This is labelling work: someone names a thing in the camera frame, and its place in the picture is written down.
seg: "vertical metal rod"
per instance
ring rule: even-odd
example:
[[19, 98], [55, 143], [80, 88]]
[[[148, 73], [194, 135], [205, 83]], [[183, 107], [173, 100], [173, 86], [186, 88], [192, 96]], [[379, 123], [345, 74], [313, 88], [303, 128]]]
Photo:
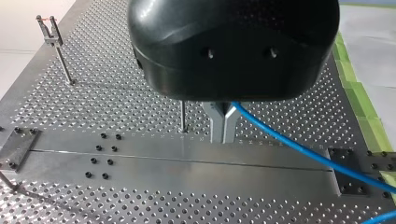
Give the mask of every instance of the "vertical metal rod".
[[70, 77], [69, 70], [67, 70], [66, 63], [64, 62], [64, 56], [61, 53], [61, 48], [55, 47], [56, 53], [58, 54], [59, 61], [61, 61], [62, 68], [64, 69], [64, 75], [66, 76], [67, 83], [69, 85], [74, 84], [74, 80]]
[[186, 133], [186, 102], [180, 101], [180, 132]]
[[6, 183], [6, 185], [9, 187], [9, 188], [11, 188], [11, 189], [15, 189], [17, 186], [16, 185], [13, 185], [12, 183], [11, 183], [11, 181], [9, 181], [9, 179], [5, 176], [5, 175], [3, 175], [3, 173], [0, 171], [0, 179], [4, 182], [4, 183]]

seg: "cable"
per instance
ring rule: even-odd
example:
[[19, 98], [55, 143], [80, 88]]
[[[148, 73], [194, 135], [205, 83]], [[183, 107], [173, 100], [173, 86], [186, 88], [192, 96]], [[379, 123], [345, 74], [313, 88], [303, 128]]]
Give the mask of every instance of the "cable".
[[[391, 193], [396, 193], [396, 188], [394, 188], [391, 185], [382, 183], [376, 179], [371, 178], [370, 176], [364, 175], [363, 173], [351, 170], [343, 165], [340, 165], [334, 161], [331, 161], [321, 155], [319, 155], [318, 153], [308, 149], [307, 147], [303, 147], [300, 144], [292, 141], [291, 139], [289, 139], [288, 137], [278, 133], [277, 131], [275, 131], [274, 129], [270, 128], [269, 126], [267, 126], [266, 124], [264, 124], [263, 122], [261, 122], [260, 120], [256, 119], [253, 115], [251, 115], [244, 107], [242, 107], [239, 103], [237, 102], [232, 102], [233, 106], [235, 106], [235, 108], [241, 112], [242, 116], [244, 116], [246, 119], [248, 119], [250, 122], [252, 122], [253, 124], [257, 125], [259, 128], [261, 128], [263, 131], [265, 131], [266, 133], [270, 134], [271, 136], [273, 136], [275, 139], [277, 139], [278, 141], [282, 142], [283, 144], [296, 149], [297, 151], [305, 154], [305, 156], [318, 161], [326, 166], [332, 167], [334, 170], [343, 173], [344, 175], [349, 175], [353, 178], [359, 179], [367, 184], [376, 186], [380, 189], [386, 190], [386, 191], [390, 191]], [[393, 212], [389, 212], [386, 214], [383, 214], [379, 217], [374, 217], [370, 220], [367, 220], [365, 222], [363, 222], [363, 224], [375, 224], [378, 223], [380, 221], [386, 221], [392, 218], [396, 218], [396, 211]]]
[[396, 211], [388, 212], [378, 217], [373, 217], [370, 220], [364, 221], [362, 224], [376, 224], [383, 221], [388, 221], [393, 218], [396, 218]]

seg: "green tape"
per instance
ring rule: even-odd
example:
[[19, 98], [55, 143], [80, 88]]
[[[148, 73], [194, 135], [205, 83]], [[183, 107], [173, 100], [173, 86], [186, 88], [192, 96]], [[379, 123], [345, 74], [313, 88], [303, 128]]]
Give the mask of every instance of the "green tape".
[[336, 50], [334, 51], [335, 60], [340, 60], [342, 62], [349, 62], [349, 57], [347, 56], [347, 49], [345, 45], [337, 43], [337, 41], [335, 41], [335, 47], [336, 47]]
[[375, 124], [377, 122], [375, 121], [375, 119], [367, 119], [364, 117], [357, 117], [357, 119], [359, 126], [361, 127], [361, 133], [363, 134], [364, 141], [366, 142], [367, 148], [370, 151], [372, 152], [392, 151], [391, 148], [387, 147], [387, 144], [384, 145], [378, 141], [377, 138], [378, 134], [375, 133], [375, 129], [374, 129], [374, 128], [378, 128], [377, 124]]
[[393, 151], [382, 122], [376, 114], [366, 90], [356, 79], [340, 33], [337, 34], [335, 39], [333, 55], [341, 83], [358, 119], [368, 149], [373, 152]]
[[[396, 186], [396, 172], [380, 171], [379, 173], [382, 175], [382, 177], [384, 177], [387, 184]], [[396, 203], [396, 195], [395, 194], [392, 194], [392, 199], [393, 199], [393, 202]]]
[[349, 82], [349, 84], [358, 98], [359, 104], [364, 113], [363, 116], [366, 117], [367, 119], [377, 119], [378, 115], [376, 114], [375, 109], [363, 85], [360, 82]]
[[356, 82], [355, 73], [353, 72], [352, 64], [350, 62], [339, 62], [340, 66], [343, 68], [343, 74], [346, 78], [346, 81]]
[[370, 127], [372, 128], [375, 139], [379, 144], [379, 148], [381, 151], [392, 152], [392, 146], [389, 142], [387, 133], [385, 132], [384, 126], [382, 126], [382, 122], [380, 119], [368, 119], [370, 123]]

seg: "black robot head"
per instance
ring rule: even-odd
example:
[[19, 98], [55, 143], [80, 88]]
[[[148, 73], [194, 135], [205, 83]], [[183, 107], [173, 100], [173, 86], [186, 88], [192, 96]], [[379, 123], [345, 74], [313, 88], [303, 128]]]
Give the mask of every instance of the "black robot head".
[[131, 0], [148, 84], [175, 99], [282, 100], [306, 91], [331, 51], [337, 0]]

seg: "perforated metal table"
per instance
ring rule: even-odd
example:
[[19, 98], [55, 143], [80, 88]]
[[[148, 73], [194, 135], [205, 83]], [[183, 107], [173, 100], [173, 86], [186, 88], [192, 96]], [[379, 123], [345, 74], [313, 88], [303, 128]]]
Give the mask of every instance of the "perforated metal table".
[[[188, 132], [179, 133], [179, 103], [153, 91], [137, 67], [127, 2], [77, 0], [60, 23], [76, 85], [64, 82], [55, 51], [43, 46], [0, 102], [0, 142], [16, 126], [42, 131], [21, 169], [6, 173], [21, 189], [0, 186], [3, 222], [360, 223], [394, 209], [378, 189], [339, 196], [331, 169], [245, 119], [234, 144], [211, 144], [198, 102], [187, 102]], [[247, 107], [322, 155], [337, 147], [365, 156], [332, 57], [304, 95]]]

